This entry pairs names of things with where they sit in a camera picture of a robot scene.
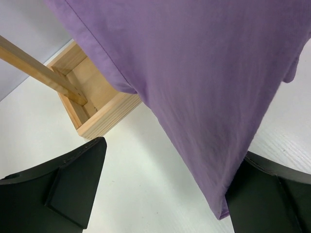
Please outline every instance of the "white surface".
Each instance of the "white surface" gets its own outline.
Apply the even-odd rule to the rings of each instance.
[[[43,0],[0,0],[0,34],[45,62],[70,36],[45,6]],[[0,60],[0,100],[28,75]]]
[[[311,43],[279,89],[251,151],[311,173]],[[27,79],[0,102],[0,177],[84,143],[57,94]],[[86,233],[233,233],[217,221],[151,111],[141,104],[106,134],[108,150]]]

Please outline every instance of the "wooden box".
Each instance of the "wooden box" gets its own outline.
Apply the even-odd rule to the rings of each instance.
[[[141,103],[138,95],[115,90],[75,42],[47,67],[67,79],[86,97],[87,103],[81,106],[59,94],[75,129],[84,138],[103,136]]]

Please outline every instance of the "purple shirt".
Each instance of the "purple shirt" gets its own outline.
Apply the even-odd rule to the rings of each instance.
[[[119,91],[138,93],[218,219],[311,32],[310,0],[45,0]]]

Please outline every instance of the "wooden post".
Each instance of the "wooden post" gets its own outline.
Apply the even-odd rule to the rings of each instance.
[[[51,71],[2,36],[0,36],[0,58],[79,105],[87,103],[83,93],[70,82]]]

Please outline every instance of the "wooden stick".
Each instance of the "wooden stick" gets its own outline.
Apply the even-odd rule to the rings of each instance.
[[[70,82],[55,74],[2,36],[0,36],[0,58],[79,105],[87,103],[83,93]]]

